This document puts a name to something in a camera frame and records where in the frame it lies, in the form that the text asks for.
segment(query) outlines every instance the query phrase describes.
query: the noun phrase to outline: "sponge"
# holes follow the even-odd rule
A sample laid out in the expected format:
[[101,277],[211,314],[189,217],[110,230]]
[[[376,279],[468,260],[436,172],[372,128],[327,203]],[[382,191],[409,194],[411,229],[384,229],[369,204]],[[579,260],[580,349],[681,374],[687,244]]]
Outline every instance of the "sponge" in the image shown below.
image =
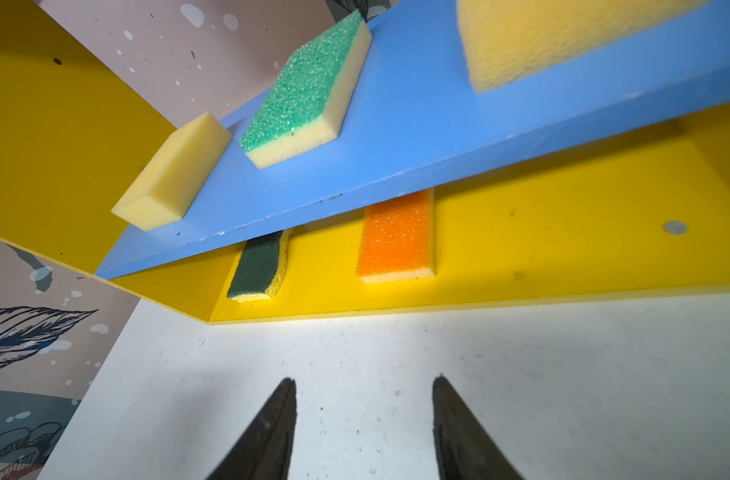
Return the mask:
[[111,213],[149,231],[184,218],[233,138],[205,112],[173,132]]
[[287,241],[293,229],[259,236],[245,243],[227,296],[237,302],[272,299],[287,269]]
[[365,208],[357,276],[364,283],[434,276],[433,189]]
[[258,168],[338,138],[372,39],[355,11],[291,55],[240,139]]
[[685,14],[708,0],[458,0],[478,93]]

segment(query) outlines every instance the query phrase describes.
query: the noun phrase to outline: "yellow sponge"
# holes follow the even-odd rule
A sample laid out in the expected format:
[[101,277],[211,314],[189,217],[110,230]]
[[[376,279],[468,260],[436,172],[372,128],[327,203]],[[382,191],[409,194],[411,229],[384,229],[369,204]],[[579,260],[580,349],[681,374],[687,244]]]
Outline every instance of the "yellow sponge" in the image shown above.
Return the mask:
[[482,93],[705,5],[708,0],[458,0]]
[[173,132],[111,213],[144,231],[186,215],[232,134],[205,112]]

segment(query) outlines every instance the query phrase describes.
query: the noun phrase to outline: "wallpaper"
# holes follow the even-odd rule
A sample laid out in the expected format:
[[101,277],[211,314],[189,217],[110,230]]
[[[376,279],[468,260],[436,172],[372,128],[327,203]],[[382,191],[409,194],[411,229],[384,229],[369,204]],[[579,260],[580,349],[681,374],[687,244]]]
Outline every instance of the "wallpaper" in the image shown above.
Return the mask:
[[137,303],[0,242],[0,480],[36,475]]
[[37,0],[175,127],[223,118],[269,88],[291,53],[349,12],[396,0]]

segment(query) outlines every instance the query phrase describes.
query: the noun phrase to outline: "white paint splatter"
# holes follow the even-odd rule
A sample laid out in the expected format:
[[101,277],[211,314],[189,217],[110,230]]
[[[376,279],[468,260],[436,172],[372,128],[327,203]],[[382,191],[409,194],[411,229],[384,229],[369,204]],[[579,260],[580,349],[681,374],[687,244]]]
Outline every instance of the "white paint splatter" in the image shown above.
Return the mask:
[[202,10],[195,7],[194,5],[191,5],[190,3],[185,3],[184,5],[181,5],[180,13],[184,15],[186,19],[197,28],[201,27],[202,24],[205,23],[205,14],[202,13]]
[[387,7],[383,5],[374,5],[367,10],[367,19],[370,20],[371,18],[375,18],[384,13],[386,10]]
[[224,15],[224,24],[226,25],[226,28],[232,32],[236,32],[240,27],[240,21],[237,20],[237,17],[235,17],[235,14],[233,13],[227,13]]
[[90,327],[90,331],[101,333],[101,335],[106,335],[107,333],[109,333],[109,327],[107,327],[103,323],[98,323]]
[[50,275],[50,272],[52,270],[53,270],[52,266],[41,266],[29,274],[29,279],[32,282],[39,282],[46,276]]
[[70,348],[72,348],[72,342],[68,340],[55,340],[50,345],[41,348],[39,352],[44,355],[51,350],[69,350]]

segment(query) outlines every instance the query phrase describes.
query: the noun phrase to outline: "dark green scouring sponge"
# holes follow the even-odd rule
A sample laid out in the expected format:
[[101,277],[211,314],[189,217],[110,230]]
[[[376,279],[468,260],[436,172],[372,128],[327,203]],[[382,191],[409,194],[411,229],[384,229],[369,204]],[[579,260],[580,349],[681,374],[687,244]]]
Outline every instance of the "dark green scouring sponge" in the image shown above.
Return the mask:
[[291,231],[259,236],[245,243],[227,296],[237,302],[274,298],[287,268],[287,241]]

